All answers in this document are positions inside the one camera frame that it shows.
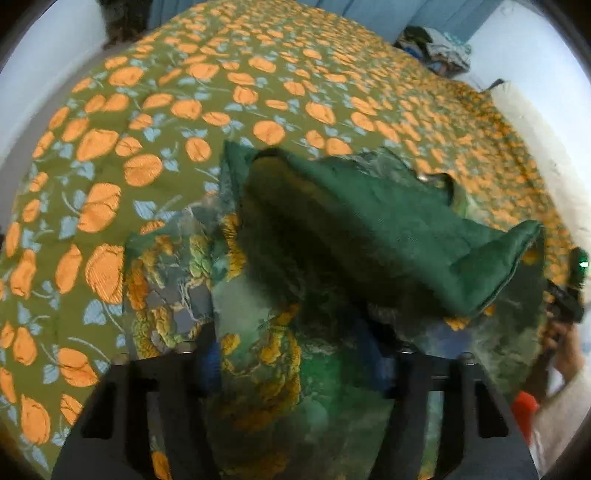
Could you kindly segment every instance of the pillow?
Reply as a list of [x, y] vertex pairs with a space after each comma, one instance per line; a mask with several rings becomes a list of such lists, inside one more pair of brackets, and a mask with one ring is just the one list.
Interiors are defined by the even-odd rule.
[[[591, 199], [564, 144], [535, 105], [512, 82], [491, 90], [495, 106], [523, 138], [573, 241], [591, 252]], [[583, 289], [591, 299], [590, 275]]]

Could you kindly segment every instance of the bed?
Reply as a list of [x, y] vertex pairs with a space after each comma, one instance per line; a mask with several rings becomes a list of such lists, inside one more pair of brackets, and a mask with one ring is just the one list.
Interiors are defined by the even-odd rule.
[[[74, 87], [15, 198], [0, 260], [0, 418], [45, 478], [101, 373], [132, 341], [122, 324], [126, 241], [216, 194], [224, 140], [311, 160], [390, 148], [420, 172], [449, 173], [490, 226], [542, 222], [545, 274], [566, 282], [569, 233], [489, 93], [321, 9], [198, 4]], [[536, 328], [520, 341], [510, 356], [525, 371]], [[169, 478], [154, 450], [157, 476]], [[266, 461], [258, 471], [273, 478], [286, 460]]]

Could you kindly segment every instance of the green cloth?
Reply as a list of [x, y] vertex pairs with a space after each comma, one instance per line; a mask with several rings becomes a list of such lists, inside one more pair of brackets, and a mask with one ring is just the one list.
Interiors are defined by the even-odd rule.
[[[239, 145], [227, 145], [225, 154], [238, 172], [252, 157]], [[476, 316], [541, 235], [533, 220], [505, 233], [461, 218], [442, 188], [423, 186], [409, 169], [396, 170], [395, 181], [370, 176], [361, 165], [372, 154], [357, 163], [310, 162], [280, 150], [261, 155], [244, 184], [242, 175], [233, 177], [243, 190], [239, 240], [251, 229], [248, 245], [267, 249], [262, 240], [271, 228], [296, 261], [330, 265], [351, 294], [381, 306], [400, 307], [414, 296], [410, 303], [422, 314]]]

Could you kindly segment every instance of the white wall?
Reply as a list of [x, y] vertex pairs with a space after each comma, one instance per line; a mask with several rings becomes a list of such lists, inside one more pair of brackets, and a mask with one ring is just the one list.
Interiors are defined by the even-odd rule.
[[33, 24], [0, 72], [0, 166], [35, 113], [105, 41], [96, 0], [57, 0]]
[[516, 83], [563, 142], [591, 197], [591, 83], [559, 33], [505, 0], [469, 42], [472, 71], [463, 79], [479, 87], [499, 78]]

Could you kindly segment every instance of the orange object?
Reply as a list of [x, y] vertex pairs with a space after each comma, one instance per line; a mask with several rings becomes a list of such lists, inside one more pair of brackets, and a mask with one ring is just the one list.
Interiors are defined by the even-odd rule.
[[517, 420], [517, 425], [519, 426], [521, 433], [523, 433], [527, 445], [531, 442], [531, 423], [534, 418], [534, 413], [538, 408], [538, 402], [533, 395], [524, 391], [520, 391], [517, 394], [511, 405], [511, 411]]

